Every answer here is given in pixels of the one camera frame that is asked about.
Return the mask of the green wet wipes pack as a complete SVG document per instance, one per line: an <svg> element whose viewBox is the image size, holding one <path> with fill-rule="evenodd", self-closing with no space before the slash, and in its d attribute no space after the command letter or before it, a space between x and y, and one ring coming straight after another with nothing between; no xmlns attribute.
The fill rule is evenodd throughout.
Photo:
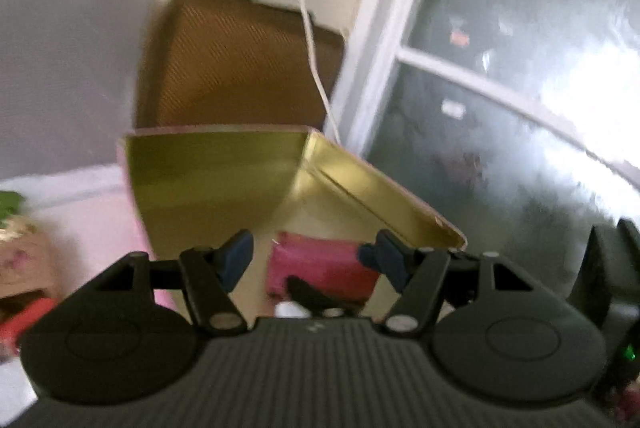
<svg viewBox="0 0 640 428"><path fill-rule="evenodd" d="M0 221L6 221L12 215L19 214L25 198L17 192L0 192Z"/></svg>

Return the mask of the light bed sheet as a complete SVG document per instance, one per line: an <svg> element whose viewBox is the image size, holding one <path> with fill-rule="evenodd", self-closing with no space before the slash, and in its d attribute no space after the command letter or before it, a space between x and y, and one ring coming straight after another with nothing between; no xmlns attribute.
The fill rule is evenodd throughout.
<svg viewBox="0 0 640 428"><path fill-rule="evenodd" d="M126 253L148 249L120 166L13 177L1 188L23 195L27 214L51 240L60 298Z"/></svg>

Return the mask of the grey sofa backrest cushion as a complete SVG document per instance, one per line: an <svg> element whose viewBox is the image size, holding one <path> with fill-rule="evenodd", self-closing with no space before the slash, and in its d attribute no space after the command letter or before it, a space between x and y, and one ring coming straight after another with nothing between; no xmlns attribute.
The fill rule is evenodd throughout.
<svg viewBox="0 0 640 428"><path fill-rule="evenodd" d="M1 174L115 158L154 0L1 0Z"/></svg>

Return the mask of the white framed glass door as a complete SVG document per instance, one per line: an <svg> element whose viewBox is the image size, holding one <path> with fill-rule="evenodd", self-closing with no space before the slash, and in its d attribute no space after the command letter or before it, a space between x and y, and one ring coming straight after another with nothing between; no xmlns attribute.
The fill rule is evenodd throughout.
<svg viewBox="0 0 640 428"><path fill-rule="evenodd" d="M590 229L639 215L639 0L360 0L334 115L473 251L567 293Z"/></svg>

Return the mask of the small toy figurine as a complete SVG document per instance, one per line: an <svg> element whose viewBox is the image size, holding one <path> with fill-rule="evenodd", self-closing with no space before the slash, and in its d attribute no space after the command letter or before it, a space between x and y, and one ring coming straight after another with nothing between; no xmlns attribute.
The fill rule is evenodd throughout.
<svg viewBox="0 0 640 428"><path fill-rule="evenodd" d="M1 323L1 359L11 359L18 353L21 336L56 306L52 298L32 301L26 307Z"/></svg>

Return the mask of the brown cardboard box pink cutout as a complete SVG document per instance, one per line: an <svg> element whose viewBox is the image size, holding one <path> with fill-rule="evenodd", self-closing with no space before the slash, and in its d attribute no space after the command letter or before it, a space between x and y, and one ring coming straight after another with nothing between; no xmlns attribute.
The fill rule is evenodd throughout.
<svg viewBox="0 0 640 428"><path fill-rule="evenodd" d="M34 222L12 215L1 224L1 298L42 291L53 297L56 277L49 237Z"/></svg>

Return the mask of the pink macaron biscuit tin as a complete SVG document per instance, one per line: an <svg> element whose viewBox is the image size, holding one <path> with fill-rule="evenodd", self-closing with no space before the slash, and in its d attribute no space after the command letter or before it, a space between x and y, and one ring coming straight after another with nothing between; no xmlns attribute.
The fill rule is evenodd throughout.
<svg viewBox="0 0 640 428"><path fill-rule="evenodd" d="M389 229L411 247L468 243L437 210L310 128L142 130L122 139L119 160L154 258L253 234L253 261L231 294L247 321L273 312L266 277L278 232L362 244Z"/></svg>

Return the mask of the red box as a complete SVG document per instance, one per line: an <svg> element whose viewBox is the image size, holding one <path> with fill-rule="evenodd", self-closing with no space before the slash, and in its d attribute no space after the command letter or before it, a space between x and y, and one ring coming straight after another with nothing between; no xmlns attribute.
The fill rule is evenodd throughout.
<svg viewBox="0 0 640 428"><path fill-rule="evenodd" d="M266 292L283 297L286 279L295 276L330 298L365 303L378 272L359 261L359 247L350 240L278 232L267 263Z"/></svg>

